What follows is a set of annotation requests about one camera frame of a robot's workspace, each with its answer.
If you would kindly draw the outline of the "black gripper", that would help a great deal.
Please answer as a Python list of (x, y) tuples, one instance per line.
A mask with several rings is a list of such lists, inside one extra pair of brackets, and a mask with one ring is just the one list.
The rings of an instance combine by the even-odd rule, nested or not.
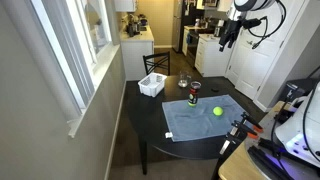
[[(229, 42), (228, 48), (231, 48), (234, 41), (237, 39), (240, 28), (241, 28), (240, 21), (229, 20), (227, 22), (225, 32), (223, 33), (223, 38), (225, 43)], [(225, 47), (225, 44), (222, 44), (222, 45), (220, 44), (219, 51), (223, 52), (224, 47)]]

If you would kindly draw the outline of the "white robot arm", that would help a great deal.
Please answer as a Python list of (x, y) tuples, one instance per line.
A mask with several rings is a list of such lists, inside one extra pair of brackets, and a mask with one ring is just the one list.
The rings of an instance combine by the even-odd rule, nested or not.
[(261, 24), (257, 18), (247, 19), (249, 11), (263, 10), (273, 5), (275, 0), (232, 0), (229, 11), (227, 12), (227, 24), (219, 41), (220, 51), (224, 50), (225, 45), (232, 47), (237, 39), (240, 28), (250, 29)]

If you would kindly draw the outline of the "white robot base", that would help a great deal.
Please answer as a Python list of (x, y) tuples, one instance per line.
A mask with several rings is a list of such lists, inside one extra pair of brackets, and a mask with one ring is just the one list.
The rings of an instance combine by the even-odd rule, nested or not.
[(290, 154), (320, 167), (320, 83), (275, 134)]

